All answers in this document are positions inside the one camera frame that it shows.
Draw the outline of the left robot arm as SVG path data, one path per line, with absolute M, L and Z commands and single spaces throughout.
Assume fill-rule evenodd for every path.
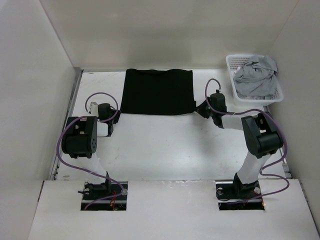
M 89 116 L 71 116 L 66 121 L 66 127 L 59 138 L 57 148 L 70 158 L 77 161 L 72 165 L 64 161 L 58 154 L 58 158 L 64 165 L 77 170 L 102 177 L 105 182 L 98 184 L 87 183 L 83 194 L 86 200 L 108 199 L 117 193 L 109 174 L 103 170 L 100 160 L 96 154 L 98 149 L 98 138 L 109 137 L 120 118 L 121 112 L 112 107 L 109 103 L 97 104 L 91 102 Z

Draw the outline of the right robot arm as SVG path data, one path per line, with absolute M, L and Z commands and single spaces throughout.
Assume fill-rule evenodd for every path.
M 267 160 L 280 149 L 284 140 L 268 113 L 244 115 L 227 112 L 225 96 L 217 91 L 195 108 L 203 118 L 213 120 L 220 129 L 243 131 L 247 154 L 232 183 L 216 184 L 218 200 L 251 200 L 261 197 L 258 181 Z

